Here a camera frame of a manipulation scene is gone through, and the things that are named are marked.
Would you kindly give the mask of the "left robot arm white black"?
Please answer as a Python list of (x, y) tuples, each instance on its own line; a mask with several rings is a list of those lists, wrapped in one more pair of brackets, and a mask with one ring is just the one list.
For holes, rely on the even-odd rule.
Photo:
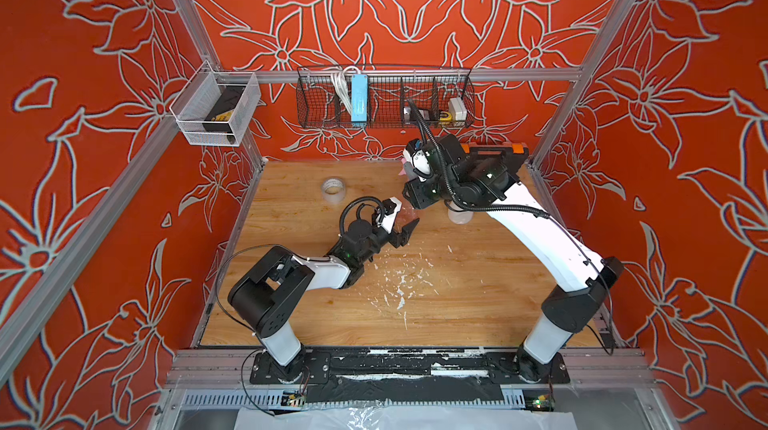
[(342, 210), (338, 239), (324, 256), (301, 256), (282, 245), (267, 244), (266, 253), (233, 284), (226, 304), (221, 303), (220, 291), (213, 291), (216, 305), (256, 337), (262, 351), (254, 362), (274, 380), (310, 381), (305, 347), (290, 324), (304, 295), (352, 287), (384, 247), (406, 246), (419, 222), (396, 197), (359, 197)]

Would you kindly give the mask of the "white spray bottle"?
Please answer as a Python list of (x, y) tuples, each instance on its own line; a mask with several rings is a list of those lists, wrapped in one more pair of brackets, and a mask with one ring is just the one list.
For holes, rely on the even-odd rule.
[(472, 221), (474, 213), (462, 210), (456, 207), (453, 203), (450, 203), (447, 209), (447, 215), (452, 223), (456, 225), (466, 225)]

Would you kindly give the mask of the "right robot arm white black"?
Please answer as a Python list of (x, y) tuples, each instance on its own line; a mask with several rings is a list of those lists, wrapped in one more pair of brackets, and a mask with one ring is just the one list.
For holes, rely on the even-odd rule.
[(430, 131), (423, 112), (408, 102), (420, 132), (403, 152), (410, 174), (403, 195), (418, 210), (439, 202), (458, 213), (485, 213), (509, 230), (549, 271), (556, 285), (513, 360), (517, 375), (538, 383), (559, 350), (581, 332), (610, 295), (624, 271), (615, 257), (603, 258), (576, 240), (533, 197), (518, 171), (529, 156), (523, 144), (464, 145), (452, 134)]

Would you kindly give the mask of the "transparent pink spray bottle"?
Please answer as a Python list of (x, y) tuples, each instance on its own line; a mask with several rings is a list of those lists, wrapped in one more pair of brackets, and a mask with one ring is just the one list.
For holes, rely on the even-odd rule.
[(404, 224), (410, 223), (419, 218), (418, 211), (407, 201), (402, 203), (398, 219)]

